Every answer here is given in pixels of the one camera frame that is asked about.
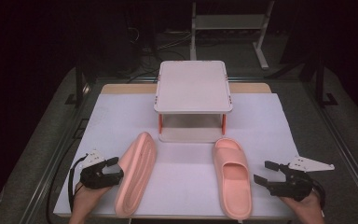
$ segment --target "floor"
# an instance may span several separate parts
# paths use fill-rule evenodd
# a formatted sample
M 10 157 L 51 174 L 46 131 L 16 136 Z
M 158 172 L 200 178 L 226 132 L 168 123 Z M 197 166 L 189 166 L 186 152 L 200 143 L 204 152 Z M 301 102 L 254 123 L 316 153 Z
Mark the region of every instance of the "floor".
M 188 60 L 187 33 L 161 34 L 159 57 L 163 61 Z M 279 64 L 286 35 L 268 35 L 263 51 L 269 70 L 262 70 L 253 51 L 254 33 L 199 34 L 199 60 L 225 62 L 231 81 L 267 82 L 282 101 L 298 151 L 305 157 L 328 158 L 334 173 L 321 172 L 313 177 L 324 182 L 327 223 L 358 223 L 358 108 L 342 89 L 335 74 L 325 69 L 324 92 L 332 93 L 338 105 L 319 108 L 313 99 L 314 80 L 301 83 L 301 66 L 278 79 L 264 79 L 285 66 Z M 141 66 L 126 78 L 99 76 L 89 86 L 84 103 L 78 109 L 66 104 L 76 92 L 75 70 L 58 88 L 44 117 L 34 131 L 27 148 L 13 170 L 0 198 L 0 223 L 67 223 L 68 218 L 52 214 L 62 183 L 80 140 L 76 130 L 85 128 L 95 99 L 103 84 L 109 82 L 152 82 L 160 61 L 145 55 Z M 213 220 L 114 219 L 91 217 L 88 223 L 236 223 Z M 282 220 L 249 220 L 245 223 L 286 223 Z

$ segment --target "dark background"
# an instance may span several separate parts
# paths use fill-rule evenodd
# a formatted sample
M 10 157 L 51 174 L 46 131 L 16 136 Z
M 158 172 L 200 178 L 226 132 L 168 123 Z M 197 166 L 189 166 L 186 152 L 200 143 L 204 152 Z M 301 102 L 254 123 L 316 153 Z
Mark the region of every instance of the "dark background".
M 251 7 L 241 11 L 241 4 Z M 263 4 L 200 1 L 198 10 L 249 13 L 264 11 Z M 88 81 L 99 73 L 119 77 L 138 64 L 140 46 L 129 44 L 127 25 L 140 30 L 140 45 L 153 46 L 155 33 L 188 30 L 190 18 L 190 1 L 0 0 L 0 191 L 77 62 Z M 326 67 L 358 105 L 358 1 L 277 0 L 268 32 L 291 33 L 285 63 L 319 43 Z

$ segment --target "slipper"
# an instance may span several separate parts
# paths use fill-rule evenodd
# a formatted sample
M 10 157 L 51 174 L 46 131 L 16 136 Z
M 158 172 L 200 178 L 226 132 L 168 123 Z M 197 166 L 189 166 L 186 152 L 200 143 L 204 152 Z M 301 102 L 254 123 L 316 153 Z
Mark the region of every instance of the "slipper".
M 223 212 L 245 220 L 252 212 L 252 194 L 245 154 L 236 141 L 221 138 L 213 148 L 213 163 Z
M 115 199 L 116 215 L 129 217 L 138 208 L 156 161 L 156 145 L 149 133 L 140 133 L 118 161 L 124 177 Z

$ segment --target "metal frame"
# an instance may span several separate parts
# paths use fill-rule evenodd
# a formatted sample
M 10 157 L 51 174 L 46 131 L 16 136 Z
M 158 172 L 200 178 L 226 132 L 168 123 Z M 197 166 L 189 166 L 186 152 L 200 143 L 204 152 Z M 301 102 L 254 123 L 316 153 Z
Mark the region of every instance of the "metal frame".
M 88 90 L 84 92 L 84 95 L 82 94 L 82 100 L 87 100 L 90 91 L 91 87 L 88 87 Z M 65 124 L 66 128 L 62 134 L 62 138 L 54 149 L 51 159 L 48 162 L 46 171 L 42 174 L 39 182 L 36 185 L 34 194 L 32 195 L 31 200 L 28 202 L 28 205 L 22 214 L 20 223 L 34 223 L 37 212 L 42 206 L 42 202 L 44 201 L 45 197 L 48 195 L 50 185 L 52 185 L 54 182 L 54 174 L 57 169 L 59 169 L 60 161 L 65 156 L 64 149 L 68 147 L 71 140 L 71 135 L 76 131 L 76 124 L 81 120 L 79 115 L 84 109 L 84 104 L 83 101 L 77 101 L 76 103 L 79 105 L 75 108 L 72 115 L 67 120 L 67 123 Z
M 263 70 L 269 69 L 267 60 L 261 50 L 261 46 L 269 26 L 269 18 L 275 1 L 269 1 L 265 14 L 253 15 L 197 15 L 197 5 L 193 3 L 192 19 L 191 19 L 191 45 L 190 60 L 197 60 L 196 51 L 196 32 L 198 30 L 222 30 L 222 29 L 252 29 L 260 30 L 260 37 L 253 43 L 255 54 L 260 66 Z
M 338 152 L 341 156 L 341 159 L 345 163 L 345 165 L 348 168 L 348 171 L 353 178 L 353 181 L 356 183 L 358 187 L 358 163 L 356 159 L 351 154 L 351 149 L 347 146 L 344 139 L 342 138 L 341 134 L 337 130 L 336 125 L 328 115 L 327 111 L 324 109 L 323 106 L 321 106 L 318 99 L 313 98 L 313 92 L 312 92 L 312 86 L 309 83 L 304 83 L 305 89 L 308 90 L 308 94 L 310 96 L 310 99 L 313 99 L 313 103 L 315 103 L 315 107 L 318 108 L 319 114 L 321 116 L 321 119 L 324 121 L 324 124 L 326 125 L 328 131 L 331 133 L 333 139 L 336 141 L 336 144 L 338 146 Z

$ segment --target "table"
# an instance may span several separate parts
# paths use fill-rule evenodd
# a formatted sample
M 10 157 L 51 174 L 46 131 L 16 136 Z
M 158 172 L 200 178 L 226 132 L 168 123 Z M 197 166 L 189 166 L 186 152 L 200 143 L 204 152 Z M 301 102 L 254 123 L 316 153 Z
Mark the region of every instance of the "table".
M 230 119 L 227 120 L 226 136 L 242 144 L 248 158 L 250 176 L 258 174 L 268 180 L 283 181 L 283 174 L 264 168 L 264 161 L 289 162 L 298 154 L 278 96 L 271 93 L 269 86 L 264 83 L 230 83 L 229 86 L 234 109 L 228 115 Z M 136 138 L 138 133 L 134 130 L 148 131 L 156 141 L 158 157 L 144 197 L 132 217 L 227 218 L 218 201 L 211 151 L 213 144 L 160 142 L 156 125 L 158 115 L 153 110 L 155 92 L 154 84 L 104 86 L 74 161 L 94 148 L 105 157 L 120 157 Z M 243 104 L 252 111 L 242 111 Z M 133 115 L 136 114 L 141 118 L 135 119 Z M 262 137 L 263 130 L 268 130 L 269 138 Z M 113 173 L 117 169 L 109 167 L 104 172 Z M 55 214 L 63 217 L 70 216 L 66 186 L 67 180 L 54 209 Z M 294 216 L 287 206 L 278 198 L 269 196 L 263 187 L 252 181 L 251 188 L 254 207 L 252 219 L 290 219 Z M 118 186 L 115 186 L 103 196 L 93 211 L 94 216 L 115 217 L 113 204 L 117 189 Z

